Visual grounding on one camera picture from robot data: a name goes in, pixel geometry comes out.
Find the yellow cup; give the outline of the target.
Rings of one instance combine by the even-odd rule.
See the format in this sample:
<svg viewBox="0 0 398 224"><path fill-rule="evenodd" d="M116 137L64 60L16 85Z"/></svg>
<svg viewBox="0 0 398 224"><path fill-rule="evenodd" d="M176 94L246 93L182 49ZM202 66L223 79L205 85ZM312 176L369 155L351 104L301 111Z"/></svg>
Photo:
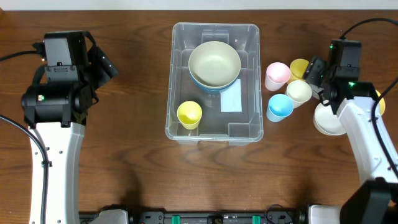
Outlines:
<svg viewBox="0 0 398 224"><path fill-rule="evenodd" d="M287 83L291 83L295 80L302 80L303 74L305 73L308 64L309 61L302 58L292 61L289 67L291 75Z"/></svg>
<svg viewBox="0 0 398 224"><path fill-rule="evenodd" d="M185 129L198 127L202 117L201 106L194 101L185 101L177 109L177 118Z"/></svg>

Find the cream white cup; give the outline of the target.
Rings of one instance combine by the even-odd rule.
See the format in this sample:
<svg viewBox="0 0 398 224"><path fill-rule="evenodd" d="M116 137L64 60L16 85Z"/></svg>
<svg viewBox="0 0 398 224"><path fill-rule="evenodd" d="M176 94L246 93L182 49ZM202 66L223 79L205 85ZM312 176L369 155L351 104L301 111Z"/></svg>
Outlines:
<svg viewBox="0 0 398 224"><path fill-rule="evenodd" d="M285 94L293 101L294 108L297 108L312 97L312 89L307 82L295 80L287 85Z"/></svg>

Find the blue plastic cup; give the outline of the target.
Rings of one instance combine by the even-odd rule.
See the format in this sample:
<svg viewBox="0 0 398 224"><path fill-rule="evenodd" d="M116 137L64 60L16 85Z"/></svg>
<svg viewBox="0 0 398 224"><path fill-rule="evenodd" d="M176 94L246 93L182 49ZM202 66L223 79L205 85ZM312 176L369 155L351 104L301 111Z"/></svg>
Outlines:
<svg viewBox="0 0 398 224"><path fill-rule="evenodd" d="M287 95L276 94L268 102L266 116L269 121L277 123L290 116L293 110L293 101Z"/></svg>

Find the cream beige bowl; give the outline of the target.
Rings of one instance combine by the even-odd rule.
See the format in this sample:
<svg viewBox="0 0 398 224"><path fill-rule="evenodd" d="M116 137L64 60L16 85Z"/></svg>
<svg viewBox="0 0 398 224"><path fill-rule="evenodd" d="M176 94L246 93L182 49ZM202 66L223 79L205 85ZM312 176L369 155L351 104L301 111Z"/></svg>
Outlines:
<svg viewBox="0 0 398 224"><path fill-rule="evenodd" d="M232 46L209 41L193 50L188 59L188 69L202 85L219 87L229 84L239 75L241 59Z"/></svg>

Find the clear plastic storage bin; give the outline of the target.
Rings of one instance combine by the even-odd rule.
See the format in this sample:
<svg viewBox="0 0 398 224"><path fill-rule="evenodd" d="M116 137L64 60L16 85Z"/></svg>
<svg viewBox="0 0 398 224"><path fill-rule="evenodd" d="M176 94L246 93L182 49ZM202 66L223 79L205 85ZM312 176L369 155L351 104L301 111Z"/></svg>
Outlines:
<svg viewBox="0 0 398 224"><path fill-rule="evenodd" d="M258 26L174 25L165 133L181 144L262 139Z"/></svg>

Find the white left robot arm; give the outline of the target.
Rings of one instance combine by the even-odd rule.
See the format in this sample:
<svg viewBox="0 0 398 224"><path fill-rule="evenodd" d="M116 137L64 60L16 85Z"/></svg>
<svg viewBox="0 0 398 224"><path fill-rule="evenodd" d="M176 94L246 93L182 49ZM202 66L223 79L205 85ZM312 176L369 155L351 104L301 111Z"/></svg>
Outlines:
<svg viewBox="0 0 398 224"><path fill-rule="evenodd" d="M90 40L91 48L86 48ZM96 90L118 75L88 31L49 32L21 99L32 151L30 223L78 223L78 166Z"/></svg>

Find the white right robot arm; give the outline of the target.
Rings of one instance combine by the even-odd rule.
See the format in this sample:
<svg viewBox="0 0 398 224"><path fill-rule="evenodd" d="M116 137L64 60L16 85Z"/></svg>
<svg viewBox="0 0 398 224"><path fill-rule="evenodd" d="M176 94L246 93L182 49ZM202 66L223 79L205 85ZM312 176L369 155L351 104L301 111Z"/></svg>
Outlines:
<svg viewBox="0 0 398 224"><path fill-rule="evenodd" d="M397 151L389 137L372 83L336 77L318 57L303 78L330 106L346 131L357 163L360 188L341 207L311 205L309 223L397 223Z"/></svg>

